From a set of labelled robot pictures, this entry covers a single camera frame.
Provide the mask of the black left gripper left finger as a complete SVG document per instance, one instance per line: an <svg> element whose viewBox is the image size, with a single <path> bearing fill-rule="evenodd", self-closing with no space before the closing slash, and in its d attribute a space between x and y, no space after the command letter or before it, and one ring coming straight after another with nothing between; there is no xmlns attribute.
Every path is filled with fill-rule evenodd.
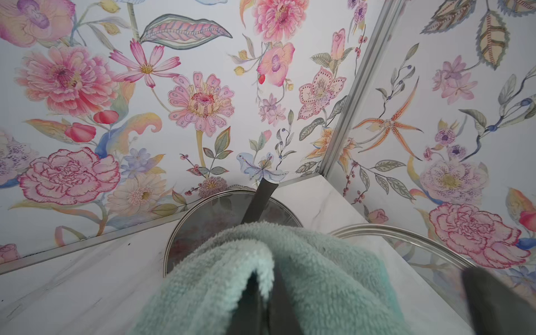
<svg viewBox="0 0 536 335"><path fill-rule="evenodd" d="M227 335L261 335L265 333L265 304L257 274L248 279L246 288L234 310Z"/></svg>

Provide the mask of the mint green terry cloth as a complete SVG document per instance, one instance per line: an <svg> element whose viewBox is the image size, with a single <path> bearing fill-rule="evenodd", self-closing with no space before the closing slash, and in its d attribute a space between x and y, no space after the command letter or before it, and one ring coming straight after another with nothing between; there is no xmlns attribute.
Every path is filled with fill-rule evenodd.
<svg viewBox="0 0 536 335"><path fill-rule="evenodd" d="M133 334L226 334L248 279L267 308L274 266L303 334L409 334L383 262L303 228L268 222L224 230L187 256L143 308Z"/></svg>

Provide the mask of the glass pot lid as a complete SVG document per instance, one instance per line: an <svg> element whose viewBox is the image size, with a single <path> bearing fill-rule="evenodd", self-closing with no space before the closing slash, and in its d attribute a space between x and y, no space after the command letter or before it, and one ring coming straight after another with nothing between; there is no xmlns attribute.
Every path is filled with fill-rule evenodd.
<svg viewBox="0 0 536 335"><path fill-rule="evenodd" d="M535 308L495 274L420 234L376 224L333 237L379 257L411 334L534 334Z"/></svg>
<svg viewBox="0 0 536 335"><path fill-rule="evenodd" d="M262 178L256 189L241 186L232 188L211 195L188 210L167 243L163 276L169 275L185 257L213 236L243 223L266 221L281 226L302 227L294 213L272 197L278 186Z"/></svg>

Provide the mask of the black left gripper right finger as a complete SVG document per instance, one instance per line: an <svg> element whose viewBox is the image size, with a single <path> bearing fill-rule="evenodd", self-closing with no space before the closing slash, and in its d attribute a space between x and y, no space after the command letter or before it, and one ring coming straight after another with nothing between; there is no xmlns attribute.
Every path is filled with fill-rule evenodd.
<svg viewBox="0 0 536 335"><path fill-rule="evenodd" d="M274 282L267 308L268 334L303 334L286 290L280 268L274 266Z"/></svg>

